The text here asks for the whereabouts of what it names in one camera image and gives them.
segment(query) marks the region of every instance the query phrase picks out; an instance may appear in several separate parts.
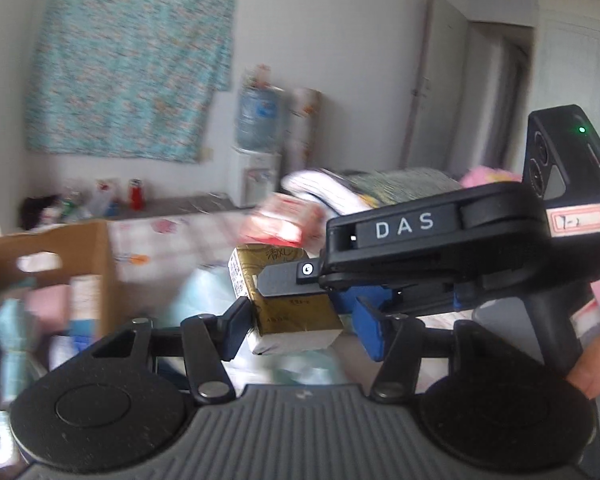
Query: pink pillow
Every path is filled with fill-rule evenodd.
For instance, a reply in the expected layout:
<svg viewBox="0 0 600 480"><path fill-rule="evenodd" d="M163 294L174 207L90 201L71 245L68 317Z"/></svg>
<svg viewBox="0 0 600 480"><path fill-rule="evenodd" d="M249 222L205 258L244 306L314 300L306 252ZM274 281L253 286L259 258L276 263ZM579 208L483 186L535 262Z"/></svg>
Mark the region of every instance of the pink pillow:
<svg viewBox="0 0 600 480"><path fill-rule="evenodd" d="M71 286L53 285L37 288L26 295L27 310L40 322L44 334L63 332L69 323Z"/></svg>

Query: cardboard box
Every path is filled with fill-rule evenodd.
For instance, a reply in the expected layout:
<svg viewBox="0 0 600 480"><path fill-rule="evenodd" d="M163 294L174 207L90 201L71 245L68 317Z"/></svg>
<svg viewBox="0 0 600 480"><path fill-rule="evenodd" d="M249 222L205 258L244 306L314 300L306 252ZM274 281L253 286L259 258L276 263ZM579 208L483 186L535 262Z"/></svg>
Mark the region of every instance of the cardboard box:
<svg viewBox="0 0 600 480"><path fill-rule="evenodd" d="M297 298L263 298L258 275L268 265L302 260L302 249L264 244L235 248L229 274L236 298L247 296L256 309L256 324L247 336L254 354L269 355L327 348L342 332L342 323L327 294Z"/></svg>
<svg viewBox="0 0 600 480"><path fill-rule="evenodd" d="M21 256L54 253L59 268L41 272L23 272L18 268ZM0 291L27 276L35 276L37 287L69 283L74 276L97 274L100 303L96 335L112 332L125 320L118 301L116 264L111 254L109 231L105 221L93 221L57 227L36 234L16 234L0 238Z"/></svg>

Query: plastic bag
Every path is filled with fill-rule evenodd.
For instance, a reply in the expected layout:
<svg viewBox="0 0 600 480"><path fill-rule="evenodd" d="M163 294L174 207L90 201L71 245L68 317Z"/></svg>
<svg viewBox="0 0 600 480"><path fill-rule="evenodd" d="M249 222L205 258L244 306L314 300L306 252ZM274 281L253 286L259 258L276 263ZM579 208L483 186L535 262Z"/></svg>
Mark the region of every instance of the plastic bag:
<svg viewBox="0 0 600 480"><path fill-rule="evenodd" d="M196 269L180 294L158 318L158 325L179 326L183 319L198 314L222 316L235 301L234 288L226 264ZM174 370L185 374L184 360L165 358ZM341 384L347 383L336 355L330 350L261 356L251 353L247 340L236 357L223 362L224 369L240 395L247 384Z"/></svg>

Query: finger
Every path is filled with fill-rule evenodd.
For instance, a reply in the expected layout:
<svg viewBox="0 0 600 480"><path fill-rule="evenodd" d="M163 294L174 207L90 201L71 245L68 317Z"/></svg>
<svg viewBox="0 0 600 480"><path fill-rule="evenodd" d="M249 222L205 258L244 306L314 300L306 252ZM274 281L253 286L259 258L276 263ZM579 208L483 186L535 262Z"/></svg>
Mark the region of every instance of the finger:
<svg viewBox="0 0 600 480"><path fill-rule="evenodd" d="M600 338L587 347L567 379L589 399L600 394Z"/></svg>

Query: small bottle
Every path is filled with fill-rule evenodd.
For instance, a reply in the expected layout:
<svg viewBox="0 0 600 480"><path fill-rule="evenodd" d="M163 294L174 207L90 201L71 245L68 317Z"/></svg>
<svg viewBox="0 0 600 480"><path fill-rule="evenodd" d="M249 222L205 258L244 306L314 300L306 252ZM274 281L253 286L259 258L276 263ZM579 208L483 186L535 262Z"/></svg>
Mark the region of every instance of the small bottle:
<svg viewBox="0 0 600 480"><path fill-rule="evenodd" d="M139 178L132 178L129 181L129 207L131 211L142 211L144 209L142 180Z"/></svg>

